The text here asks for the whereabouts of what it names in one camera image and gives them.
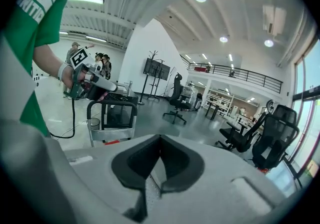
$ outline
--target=mesh office chair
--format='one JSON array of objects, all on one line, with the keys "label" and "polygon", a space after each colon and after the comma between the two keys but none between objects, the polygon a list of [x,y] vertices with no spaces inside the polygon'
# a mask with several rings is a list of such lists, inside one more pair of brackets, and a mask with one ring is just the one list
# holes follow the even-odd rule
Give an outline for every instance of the mesh office chair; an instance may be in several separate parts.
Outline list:
[{"label": "mesh office chair", "polygon": [[175,76],[175,79],[174,79],[174,87],[173,87],[173,94],[172,94],[172,97],[170,98],[169,100],[169,103],[170,105],[173,105],[175,107],[175,112],[174,111],[170,111],[168,113],[163,113],[163,117],[165,115],[171,115],[171,116],[174,116],[174,119],[173,119],[173,124],[175,123],[176,121],[176,118],[180,118],[181,120],[183,120],[183,123],[186,124],[187,121],[185,119],[183,119],[182,115],[179,114],[179,109],[182,110],[182,109],[187,109],[187,110],[190,110],[191,109],[191,104],[189,103],[182,103],[182,101],[184,101],[185,99],[189,98],[188,96],[186,95],[182,95],[181,92],[182,92],[182,87],[180,86],[180,81],[182,80],[182,76],[178,73],[176,76]]},{"label": "mesh office chair", "polygon": [[267,114],[262,136],[252,147],[252,161],[259,169],[276,167],[285,157],[285,150],[297,137],[298,127],[282,117]]},{"label": "mesh office chair", "polygon": [[226,143],[230,143],[230,145],[225,145],[221,141],[217,141],[215,145],[221,144],[222,148],[227,150],[232,150],[236,148],[239,152],[245,152],[247,151],[250,146],[253,138],[257,134],[257,129],[263,124],[265,120],[266,113],[262,113],[258,121],[252,126],[249,131],[247,131],[244,135],[242,133],[238,133],[240,129],[233,125],[230,122],[227,122],[228,125],[231,126],[231,128],[221,128],[219,131],[222,133],[223,136],[225,136]]}]

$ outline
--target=white wall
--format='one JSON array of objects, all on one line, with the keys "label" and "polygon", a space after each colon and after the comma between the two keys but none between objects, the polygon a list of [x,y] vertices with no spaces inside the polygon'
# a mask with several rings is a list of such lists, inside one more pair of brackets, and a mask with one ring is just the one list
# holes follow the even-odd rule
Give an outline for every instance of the white wall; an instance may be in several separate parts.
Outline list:
[{"label": "white wall", "polygon": [[[178,73],[182,76],[181,85],[185,85],[188,71],[183,64],[183,61],[176,49],[176,46],[172,42],[168,33],[161,25],[160,22],[153,19],[145,27],[137,25],[131,36],[129,45],[126,49],[121,72],[119,76],[119,82],[129,83],[133,81],[132,89],[134,92],[142,92],[146,75],[143,74],[146,60],[151,52],[158,51],[155,59],[164,60],[164,64],[170,67],[176,67]],[[173,84],[173,80],[176,74],[173,74],[169,82],[168,88],[170,89]],[[153,78],[149,76],[144,92],[149,94]],[[157,95],[164,93],[168,81],[160,80]]]},{"label": "white wall", "polygon": [[[92,58],[95,57],[96,52],[107,54],[110,57],[110,62],[112,64],[112,70],[111,70],[111,81],[117,81],[120,74],[120,69],[122,65],[122,61],[124,59],[125,52],[120,51],[117,49],[109,48],[106,45],[99,44],[96,42],[91,42],[88,40],[79,40],[79,39],[60,39],[59,42],[49,45],[53,53],[61,60],[66,60],[66,55],[68,50],[71,48],[71,44],[76,41],[80,44],[80,47],[85,47],[90,45],[91,43],[95,44],[93,48],[89,48],[88,52],[91,54]],[[36,75],[37,73],[39,75],[44,74],[44,76],[47,76],[45,72],[40,70],[37,65],[32,62],[33,67],[33,74]]]}]

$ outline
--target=trash bin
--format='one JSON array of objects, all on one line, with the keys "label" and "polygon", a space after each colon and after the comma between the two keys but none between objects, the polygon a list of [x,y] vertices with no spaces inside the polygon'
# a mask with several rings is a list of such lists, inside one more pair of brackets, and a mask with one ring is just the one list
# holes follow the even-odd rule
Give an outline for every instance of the trash bin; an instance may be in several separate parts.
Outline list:
[{"label": "trash bin", "polygon": [[92,130],[99,130],[100,129],[100,120],[98,118],[91,118],[91,129]]}]

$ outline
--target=person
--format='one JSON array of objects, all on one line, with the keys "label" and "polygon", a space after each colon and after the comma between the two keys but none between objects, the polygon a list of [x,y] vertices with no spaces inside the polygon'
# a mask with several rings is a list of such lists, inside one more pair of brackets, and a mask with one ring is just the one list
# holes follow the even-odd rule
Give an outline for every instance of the person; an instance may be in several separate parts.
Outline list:
[{"label": "person", "polygon": [[[19,68],[30,74],[34,60],[41,70],[71,88],[73,68],[58,59],[48,46],[60,39],[60,23],[66,2],[67,0],[17,0],[0,37],[8,45],[8,55],[14,55],[19,61],[22,66]],[[82,71],[79,81],[83,81],[85,75]],[[28,99],[20,121],[36,127],[44,136],[49,136],[35,92]]]},{"label": "person", "polygon": [[105,78],[107,80],[109,80],[110,77],[111,77],[112,65],[111,65],[111,62],[110,62],[110,57],[107,54],[104,55],[104,58],[105,58],[105,65],[104,65],[105,66]]},{"label": "person", "polygon": [[[75,53],[77,53],[78,52],[78,47],[80,46],[80,44],[78,43],[78,42],[74,42],[74,43],[72,43],[72,45],[71,45],[71,48],[68,50],[68,52],[67,52],[67,56],[66,56],[66,59],[65,59],[65,62],[67,63],[67,64],[69,64],[69,65],[71,65],[71,61],[70,61],[70,58],[75,54]],[[86,46],[86,48],[90,48],[90,47],[94,47],[95,45],[93,45],[93,44],[90,44],[89,46]],[[63,87],[63,92],[70,92],[70,89],[68,89],[67,88],[67,86],[64,84],[63,85],[64,87]]]},{"label": "person", "polygon": [[95,60],[94,62],[96,63],[96,67],[97,67],[97,70],[99,71],[100,75],[102,74],[102,70],[103,70],[103,67],[104,67],[104,64],[103,64],[103,60],[102,58],[104,57],[102,53],[95,53]]}]

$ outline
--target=red object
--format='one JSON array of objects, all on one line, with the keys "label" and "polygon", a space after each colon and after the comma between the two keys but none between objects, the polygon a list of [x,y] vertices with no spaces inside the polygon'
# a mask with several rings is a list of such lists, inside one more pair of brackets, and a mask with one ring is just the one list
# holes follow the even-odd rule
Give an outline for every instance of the red object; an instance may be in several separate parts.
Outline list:
[{"label": "red object", "polygon": [[112,141],[112,142],[105,142],[104,145],[110,145],[110,144],[115,144],[115,143],[119,143],[120,141],[118,140],[115,140],[115,141]]},{"label": "red object", "polygon": [[194,68],[195,71],[202,71],[202,72],[206,72],[206,68],[205,67],[195,67]]}]

